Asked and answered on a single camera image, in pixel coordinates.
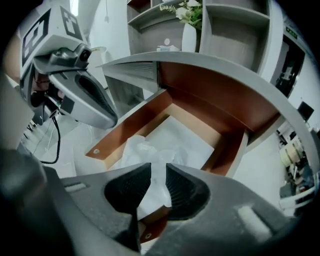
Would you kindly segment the white flat sheet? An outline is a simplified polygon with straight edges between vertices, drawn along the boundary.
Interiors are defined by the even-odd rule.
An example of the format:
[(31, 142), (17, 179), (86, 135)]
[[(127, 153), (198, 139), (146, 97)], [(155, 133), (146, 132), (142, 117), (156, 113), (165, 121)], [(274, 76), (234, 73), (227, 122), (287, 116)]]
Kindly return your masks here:
[[(187, 153), (187, 161), (179, 165), (196, 169), (200, 169), (214, 152), (212, 146), (172, 116), (166, 118), (150, 134), (141, 136), (155, 144), (157, 149), (164, 149), (166, 145), (182, 147)], [(120, 169), (119, 160), (112, 166), (113, 170)]]

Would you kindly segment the white plastic bag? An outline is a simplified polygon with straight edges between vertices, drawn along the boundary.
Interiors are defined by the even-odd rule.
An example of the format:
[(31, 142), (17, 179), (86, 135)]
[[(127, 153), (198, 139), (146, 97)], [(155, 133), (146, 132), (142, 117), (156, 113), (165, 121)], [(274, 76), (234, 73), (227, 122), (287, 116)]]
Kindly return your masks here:
[(137, 207), (138, 220), (163, 206), (167, 208), (172, 206), (166, 186), (166, 164), (185, 164), (187, 159), (187, 152), (176, 144), (157, 149), (154, 143), (147, 141), (141, 135), (134, 135), (126, 141), (122, 157), (117, 164), (119, 168), (143, 163), (151, 164), (150, 186)]

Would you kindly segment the white ceramic vase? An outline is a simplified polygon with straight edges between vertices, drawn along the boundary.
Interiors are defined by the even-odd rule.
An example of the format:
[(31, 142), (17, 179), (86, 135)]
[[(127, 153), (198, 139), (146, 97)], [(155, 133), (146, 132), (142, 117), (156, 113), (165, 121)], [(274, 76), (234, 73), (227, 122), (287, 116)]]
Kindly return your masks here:
[(192, 25), (185, 23), (182, 33), (181, 51), (195, 53), (197, 48), (197, 30)]

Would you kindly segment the white flower bouquet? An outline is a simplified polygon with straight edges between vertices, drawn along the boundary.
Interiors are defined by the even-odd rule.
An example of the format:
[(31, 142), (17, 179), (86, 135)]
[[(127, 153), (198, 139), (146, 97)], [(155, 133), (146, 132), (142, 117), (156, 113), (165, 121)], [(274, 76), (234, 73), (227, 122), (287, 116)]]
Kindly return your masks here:
[(203, 1), (183, 0), (177, 6), (160, 5), (160, 11), (174, 14), (181, 23), (188, 24), (198, 31), (202, 30), (203, 24)]

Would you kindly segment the brown wooden drawer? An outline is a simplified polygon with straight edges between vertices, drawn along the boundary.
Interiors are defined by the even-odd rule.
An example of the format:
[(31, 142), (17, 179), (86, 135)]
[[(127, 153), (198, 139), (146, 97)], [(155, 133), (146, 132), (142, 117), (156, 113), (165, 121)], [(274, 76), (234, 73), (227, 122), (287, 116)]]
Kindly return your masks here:
[(103, 160), (112, 170), (130, 137), (149, 135), (170, 116), (214, 148), (199, 170), (225, 176), (237, 167), (238, 159), (247, 147), (249, 128), (222, 107), (175, 88), (154, 94), (120, 118), (87, 156)]

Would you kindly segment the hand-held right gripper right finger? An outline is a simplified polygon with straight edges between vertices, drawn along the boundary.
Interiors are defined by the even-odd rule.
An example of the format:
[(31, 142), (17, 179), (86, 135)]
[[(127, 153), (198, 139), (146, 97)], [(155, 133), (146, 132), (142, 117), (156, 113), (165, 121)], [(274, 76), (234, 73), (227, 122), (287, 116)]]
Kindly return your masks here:
[(171, 211), (145, 256), (255, 256), (276, 251), (294, 220), (242, 183), (167, 164)]

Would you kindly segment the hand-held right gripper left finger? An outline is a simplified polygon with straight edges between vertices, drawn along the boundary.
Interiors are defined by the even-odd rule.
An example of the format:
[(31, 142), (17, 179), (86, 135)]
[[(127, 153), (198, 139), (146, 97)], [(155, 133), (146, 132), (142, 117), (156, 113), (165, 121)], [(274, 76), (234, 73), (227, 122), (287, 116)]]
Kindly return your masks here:
[(140, 256), (137, 208), (151, 184), (151, 164), (59, 178), (45, 168), (55, 210), (75, 256)]

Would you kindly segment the black computer monitor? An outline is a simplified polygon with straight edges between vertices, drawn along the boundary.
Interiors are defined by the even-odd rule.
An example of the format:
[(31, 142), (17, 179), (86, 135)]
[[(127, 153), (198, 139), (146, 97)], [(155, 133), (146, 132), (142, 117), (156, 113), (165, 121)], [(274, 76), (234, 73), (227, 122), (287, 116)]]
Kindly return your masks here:
[(297, 111), (299, 112), (305, 123), (309, 121), (310, 117), (314, 113), (314, 109), (304, 101), (300, 103)]

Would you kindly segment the green exit sign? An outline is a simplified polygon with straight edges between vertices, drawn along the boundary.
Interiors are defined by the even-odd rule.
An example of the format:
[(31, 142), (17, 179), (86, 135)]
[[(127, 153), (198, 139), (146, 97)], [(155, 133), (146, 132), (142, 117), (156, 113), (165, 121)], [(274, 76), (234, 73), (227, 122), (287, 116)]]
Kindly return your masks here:
[(290, 34), (293, 38), (295, 38), (296, 40), (298, 39), (298, 35), (289, 27), (285, 27), (285, 30), (288, 34)]

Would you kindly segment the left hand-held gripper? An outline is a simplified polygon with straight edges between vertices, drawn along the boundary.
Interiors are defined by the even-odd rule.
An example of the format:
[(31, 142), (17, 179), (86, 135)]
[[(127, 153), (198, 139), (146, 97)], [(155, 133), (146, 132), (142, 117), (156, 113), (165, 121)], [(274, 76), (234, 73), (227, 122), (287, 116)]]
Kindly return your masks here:
[(91, 53), (77, 18), (61, 5), (46, 9), (23, 33), (19, 87), (34, 123), (60, 111), (98, 129), (117, 124), (104, 87), (86, 71)]

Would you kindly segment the grey wooden shelf unit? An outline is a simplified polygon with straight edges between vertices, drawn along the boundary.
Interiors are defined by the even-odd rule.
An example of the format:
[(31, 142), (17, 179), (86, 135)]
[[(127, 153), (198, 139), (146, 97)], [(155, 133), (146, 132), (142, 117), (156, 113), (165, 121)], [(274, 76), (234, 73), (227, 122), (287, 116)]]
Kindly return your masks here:
[[(160, 5), (183, 0), (126, 0), (129, 49), (132, 55), (155, 52), (164, 40), (182, 50), (185, 24)], [(270, 42), (270, 0), (202, 0), (202, 30), (196, 52), (226, 59), (262, 73)]]

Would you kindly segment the person's left forearm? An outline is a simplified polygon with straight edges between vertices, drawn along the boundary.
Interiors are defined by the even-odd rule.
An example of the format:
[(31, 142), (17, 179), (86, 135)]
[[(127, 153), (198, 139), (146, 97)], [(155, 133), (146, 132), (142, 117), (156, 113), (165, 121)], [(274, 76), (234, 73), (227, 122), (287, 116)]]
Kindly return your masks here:
[(3, 69), (4, 72), (16, 83), (20, 82), (20, 65), (21, 65), (21, 39), (14, 34), (4, 50)]

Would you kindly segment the pastel tissue box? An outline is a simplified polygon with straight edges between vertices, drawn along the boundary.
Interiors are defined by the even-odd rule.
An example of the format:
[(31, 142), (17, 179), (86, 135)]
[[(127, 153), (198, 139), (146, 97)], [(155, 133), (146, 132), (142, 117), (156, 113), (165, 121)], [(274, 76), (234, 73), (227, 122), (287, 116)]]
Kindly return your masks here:
[(179, 52), (180, 49), (174, 45), (158, 45), (157, 52)]

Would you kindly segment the grey wooden desk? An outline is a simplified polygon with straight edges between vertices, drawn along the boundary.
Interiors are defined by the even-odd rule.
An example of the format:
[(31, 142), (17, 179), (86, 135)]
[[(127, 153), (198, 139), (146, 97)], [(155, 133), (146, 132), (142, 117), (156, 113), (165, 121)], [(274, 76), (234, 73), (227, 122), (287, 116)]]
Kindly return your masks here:
[(301, 139), (313, 173), (317, 174), (320, 171), (320, 157), (317, 152), (316, 143), (308, 131), (303, 118), (275, 86), (265, 81), (257, 73), (219, 57), (181, 51), (139, 53), (101, 64), (99, 67), (102, 68), (105, 76), (110, 77), (115, 73), (111, 71), (111, 68), (114, 68), (116, 65), (144, 62), (191, 65), (217, 74), (220, 80), (238, 82), (251, 89), (272, 104), (290, 123)]

